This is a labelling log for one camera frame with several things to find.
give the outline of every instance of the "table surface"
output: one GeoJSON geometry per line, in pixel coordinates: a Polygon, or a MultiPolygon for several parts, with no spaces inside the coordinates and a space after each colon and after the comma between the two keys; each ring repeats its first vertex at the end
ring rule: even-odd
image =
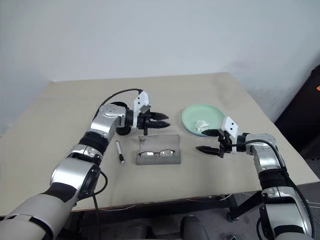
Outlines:
{"type": "MultiPolygon", "coordinates": [[[[218,146],[213,138],[195,136],[182,125],[184,108],[199,103],[213,105],[230,116],[239,125],[240,133],[272,134],[296,184],[319,181],[228,73],[51,82],[0,140],[0,215],[44,192],[53,169],[79,142],[99,104],[128,88],[144,89],[150,96],[151,110],[169,116],[170,127],[151,129],[149,135],[179,134],[182,162],[135,165],[142,130],[127,136],[115,135],[100,165],[109,179],[106,190],[97,196],[101,208],[261,189],[252,156],[237,153],[220,158],[196,150],[199,145],[218,146]],[[119,163],[115,140],[120,141],[126,164],[119,163]]],[[[123,93],[114,101],[126,102],[132,108],[136,96],[136,92],[123,93]]],[[[101,177],[97,189],[103,183],[101,177]]],[[[88,198],[79,201],[74,210],[93,208],[93,201],[88,198]]]]}

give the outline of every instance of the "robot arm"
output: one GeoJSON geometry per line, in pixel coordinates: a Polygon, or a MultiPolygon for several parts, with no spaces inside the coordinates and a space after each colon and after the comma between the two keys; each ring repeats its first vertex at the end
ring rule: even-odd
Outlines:
{"type": "Polygon", "coordinates": [[[1,239],[55,239],[76,202],[93,195],[99,165],[115,131],[126,135],[133,126],[147,134],[148,128],[170,125],[161,121],[166,115],[150,112],[150,107],[142,90],[133,110],[123,102],[101,105],[88,131],[54,169],[50,188],[27,199],[0,222],[1,239]]]}
{"type": "Polygon", "coordinates": [[[260,219],[267,239],[304,240],[314,237],[311,213],[306,211],[308,206],[305,207],[301,201],[304,197],[289,178],[272,135],[248,133],[238,135],[238,126],[230,117],[224,119],[220,129],[210,129],[202,133],[219,137],[220,146],[219,148],[197,146],[201,152],[218,155],[221,158],[225,153],[246,152],[248,155],[253,155],[262,188],[263,207],[260,208],[260,219]]]}

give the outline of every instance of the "green plate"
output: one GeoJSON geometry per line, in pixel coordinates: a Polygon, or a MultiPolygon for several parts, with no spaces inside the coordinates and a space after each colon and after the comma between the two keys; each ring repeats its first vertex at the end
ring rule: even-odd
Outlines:
{"type": "Polygon", "coordinates": [[[193,104],[186,107],[182,113],[182,123],[191,133],[198,136],[205,136],[198,132],[196,123],[199,120],[206,121],[208,129],[219,129],[225,115],[218,108],[209,104],[193,104]]]}

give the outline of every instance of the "eyeglasses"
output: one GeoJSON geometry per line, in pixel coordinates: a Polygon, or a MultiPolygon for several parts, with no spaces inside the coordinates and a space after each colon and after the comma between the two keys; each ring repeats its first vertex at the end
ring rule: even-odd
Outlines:
{"type": "Polygon", "coordinates": [[[140,157],[172,157],[175,154],[175,150],[165,149],[159,152],[143,151],[139,153],[140,157]]]}

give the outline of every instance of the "white wall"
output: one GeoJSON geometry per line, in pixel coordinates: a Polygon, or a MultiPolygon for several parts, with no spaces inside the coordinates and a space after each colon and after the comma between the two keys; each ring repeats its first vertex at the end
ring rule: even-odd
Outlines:
{"type": "Polygon", "coordinates": [[[319,0],[0,4],[0,134],[48,81],[221,71],[274,121],[320,64],[319,0]]]}

